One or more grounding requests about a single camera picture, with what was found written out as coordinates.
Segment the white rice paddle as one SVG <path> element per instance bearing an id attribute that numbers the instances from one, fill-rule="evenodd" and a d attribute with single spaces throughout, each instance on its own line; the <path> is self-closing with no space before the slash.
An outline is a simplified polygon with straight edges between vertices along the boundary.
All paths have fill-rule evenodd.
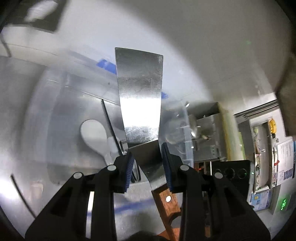
<path id="1" fill-rule="evenodd" d="M 108 137 L 103 124 L 97 120 L 86 120 L 80 126 L 80 134 L 85 144 L 104 158 L 107 166 L 119 156 L 112 136 Z"/>

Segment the metal spatula wooden handle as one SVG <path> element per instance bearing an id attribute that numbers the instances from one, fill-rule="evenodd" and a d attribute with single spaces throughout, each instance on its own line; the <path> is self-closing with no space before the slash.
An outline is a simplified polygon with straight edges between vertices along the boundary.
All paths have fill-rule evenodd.
<path id="1" fill-rule="evenodd" d="M 115 49 L 121 115 L 128 150 L 148 179 L 166 233 L 176 240 L 163 192 L 168 190 L 159 147 L 163 56 L 128 48 Z"/>

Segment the stainless kitchen appliance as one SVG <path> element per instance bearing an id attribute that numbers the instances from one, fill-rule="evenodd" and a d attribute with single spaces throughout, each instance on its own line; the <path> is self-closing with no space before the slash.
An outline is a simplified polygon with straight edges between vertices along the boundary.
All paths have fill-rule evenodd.
<path id="1" fill-rule="evenodd" d="M 188 110 L 194 145 L 194 162 L 226 161 L 227 150 L 218 102 L 202 103 Z"/>

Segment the cream cutting board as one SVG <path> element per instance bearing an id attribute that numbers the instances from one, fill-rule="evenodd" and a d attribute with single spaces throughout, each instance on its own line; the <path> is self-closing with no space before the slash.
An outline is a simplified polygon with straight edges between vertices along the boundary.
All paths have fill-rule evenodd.
<path id="1" fill-rule="evenodd" d="M 226 153 L 228 161 L 244 160 L 241 141 L 239 138 L 239 129 L 233 113 L 225 109 L 221 103 L 218 103 L 219 113 L 221 114 L 224 138 L 226 144 Z"/>

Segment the black chopstick in box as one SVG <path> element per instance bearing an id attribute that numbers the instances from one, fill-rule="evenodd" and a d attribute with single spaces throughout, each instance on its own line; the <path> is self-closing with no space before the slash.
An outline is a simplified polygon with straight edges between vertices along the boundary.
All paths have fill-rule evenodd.
<path id="1" fill-rule="evenodd" d="M 106 105 L 105 105 L 105 101 L 102 100 L 102 107 L 103 107 L 103 111 L 104 111 L 104 114 L 106 116 L 106 120 L 107 120 L 107 123 L 108 123 L 108 126 L 109 126 L 109 129 L 110 129 L 110 132 L 111 132 L 111 135 L 112 135 L 112 138 L 113 138 L 113 141 L 115 143 L 115 146 L 116 146 L 116 149 L 117 149 L 117 152 L 119 154 L 119 156 L 123 156 L 126 154 L 125 150 L 121 148 L 120 146 L 120 142 L 117 140 L 116 138 L 116 135 L 115 135 L 115 132 L 114 132 L 114 129 L 113 129 L 113 126 L 112 126 L 112 123 L 111 123 L 111 120 L 110 120 L 110 117 L 108 115 L 108 112 L 107 112 L 107 108 L 106 108 Z"/>

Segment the clear plastic storage box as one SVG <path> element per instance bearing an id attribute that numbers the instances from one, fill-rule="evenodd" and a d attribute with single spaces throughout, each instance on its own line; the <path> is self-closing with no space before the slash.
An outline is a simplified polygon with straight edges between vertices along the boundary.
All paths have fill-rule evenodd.
<path id="1" fill-rule="evenodd" d="M 44 69 L 26 111 L 22 154 L 48 164 L 52 182 L 65 182 L 76 171 L 90 174 L 127 151 L 115 76 Z"/>

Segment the black chopstick on table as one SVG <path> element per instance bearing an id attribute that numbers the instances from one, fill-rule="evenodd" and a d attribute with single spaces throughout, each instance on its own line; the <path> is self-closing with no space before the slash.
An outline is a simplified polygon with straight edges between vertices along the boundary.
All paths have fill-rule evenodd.
<path id="1" fill-rule="evenodd" d="M 26 201 L 26 199 L 24 198 L 17 182 L 16 182 L 16 179 L 15 179 L 15 176 L 13 173 L 10 174 L 10 180 L 12 181 L 13 183 L 13 186 L 14 188 L 16 189 L 16 192 L 18 193 L 21 201 L 23 202 L 24 206 L 26 207 L 26 209 L 29 211 L 29 213 L 31 214 L 31 216 L 35 219 L 37 216 L 36 214 L 34 213 L 34 211 L 31 209 L 31 207 L 29 206 L 28 202 Z"/>

